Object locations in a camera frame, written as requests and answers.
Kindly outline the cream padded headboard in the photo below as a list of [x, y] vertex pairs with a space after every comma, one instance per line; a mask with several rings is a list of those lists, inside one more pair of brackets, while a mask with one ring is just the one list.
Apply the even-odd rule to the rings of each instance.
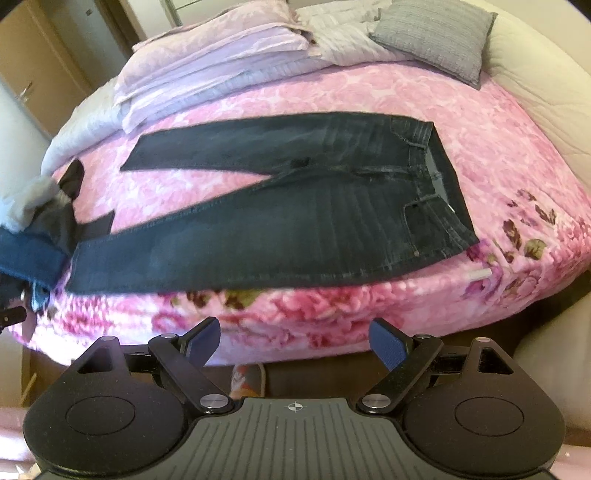
[[567, 1], [478, 1], [497, 14], [484, 68], [590, 185], [590, 21]]

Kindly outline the grey checked cushion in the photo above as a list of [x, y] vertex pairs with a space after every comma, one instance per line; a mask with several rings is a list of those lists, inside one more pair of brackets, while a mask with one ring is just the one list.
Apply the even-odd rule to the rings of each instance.
[[497, 14], [464, 1], [399, 0], [370, 38], [475, 88]]

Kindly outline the slipper under bed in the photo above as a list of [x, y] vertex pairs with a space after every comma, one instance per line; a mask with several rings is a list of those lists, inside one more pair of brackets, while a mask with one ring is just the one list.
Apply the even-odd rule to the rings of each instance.
[[266, 368], [263, 364], [235, 365], [232, 368], [229, 396], [233, 400], [266, 395]]

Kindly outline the dark blue jeans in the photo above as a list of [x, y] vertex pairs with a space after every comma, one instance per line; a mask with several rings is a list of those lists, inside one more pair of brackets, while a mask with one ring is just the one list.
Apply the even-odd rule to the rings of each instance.
[[256, 173], [259, 183], [78, 245], [77, 295], [381, 282], [477, 241], [435, 126], [329, 112], [142, 136], [127, 171]]

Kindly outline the black garment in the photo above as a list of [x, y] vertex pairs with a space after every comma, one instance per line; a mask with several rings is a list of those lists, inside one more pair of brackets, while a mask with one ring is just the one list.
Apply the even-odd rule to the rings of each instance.
[[84, 175], [83, 164], [74, 159], [57, 183], [57, 194], [36, 209], [31, 224], [25, 229], [27, 234], [49, 240], [69, 257], [81, 241], [108, 235], [114, 220], [114, 212], [111, 211], [89, 223], [77, 222], [73, 202], [80, 194]]

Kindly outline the folded lilac blanket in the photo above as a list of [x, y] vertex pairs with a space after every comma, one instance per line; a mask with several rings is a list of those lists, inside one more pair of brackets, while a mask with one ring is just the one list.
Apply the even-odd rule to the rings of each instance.
[[249, 1], [134, 48], [114, 87], [129, 133], [161, 108], [238, 75], [308, 56], [308, 32], [283, 1]]

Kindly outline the wooden bedroom door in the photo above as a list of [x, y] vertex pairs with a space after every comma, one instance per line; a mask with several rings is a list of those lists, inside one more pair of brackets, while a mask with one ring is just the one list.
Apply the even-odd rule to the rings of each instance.
[[37, 1], [20, 2], [1, 21], [1, 80], [49, 137], [91, 93]]

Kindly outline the blue denim garment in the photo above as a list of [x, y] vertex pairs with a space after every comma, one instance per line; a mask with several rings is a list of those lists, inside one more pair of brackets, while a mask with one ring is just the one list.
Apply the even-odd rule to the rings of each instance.
[[30, 297], [30, 308], [43, 310], [60, 280], [69, 256], [43, 235], [1, 229], [1, 308]]

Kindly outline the white striped quilt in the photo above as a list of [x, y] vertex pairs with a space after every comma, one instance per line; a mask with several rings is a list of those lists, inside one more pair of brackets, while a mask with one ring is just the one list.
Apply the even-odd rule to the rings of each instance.
[[286, 1], [247, 1], [149, 38], [73, 110], [41, 172], [53, 174], [120, 131], [256, 85], [331, 66], [406, 61], [407, 54], [370, 39], [389, 5], [332, 1], [294, 9]]

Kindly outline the pink rose blanket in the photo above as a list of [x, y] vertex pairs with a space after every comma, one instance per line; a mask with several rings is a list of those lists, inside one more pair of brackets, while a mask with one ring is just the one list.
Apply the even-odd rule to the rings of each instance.
[[590, 263], [590, 193], [518, 101], [490, 77], [479, 89], [413, 64], [329, 68], [195, 106], [84, 152], [74, 204], [89, 223], [111, 211], [111, 232], [259, 183], [256, 173], [127, 171], [138, 140], [158, 131], [283, 115], [360, 112], [432, 123], [458, 177], [477, 243], [392, 279], [335, 287], [77, 295], [70, 257], [46, 307], [11, 328], [21, 344], [68, 364], [113, 335], [143, 344], [221, 324], [216, 365], [360, 352], [370, 321], [444, 336], [510, 317], [578, 277]]

